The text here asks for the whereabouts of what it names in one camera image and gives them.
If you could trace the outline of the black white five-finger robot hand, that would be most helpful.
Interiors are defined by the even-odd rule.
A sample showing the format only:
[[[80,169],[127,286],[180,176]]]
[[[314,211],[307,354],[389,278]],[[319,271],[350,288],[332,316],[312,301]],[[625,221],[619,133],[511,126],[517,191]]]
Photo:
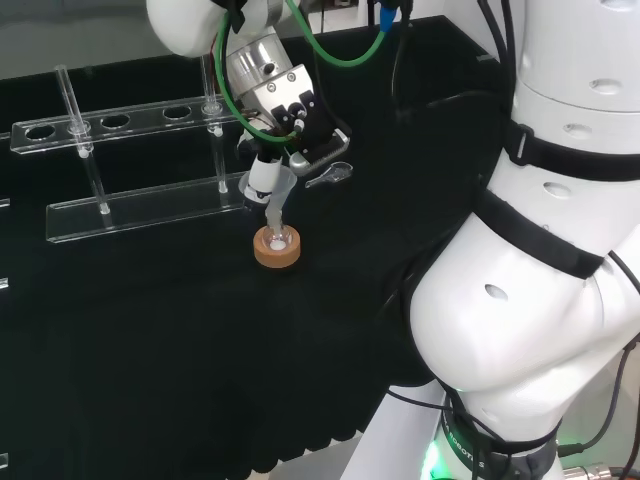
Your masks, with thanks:
[[[250,203],[268,204],[282,166],[307,177],[348,150],[349,132],[328,113],[303,65],[255,86],[242,103],[259,113],[249,121],[253,129],[276,139],[266,141],[249,131],[240,136],[239,159],[250,165],[240,191]]]

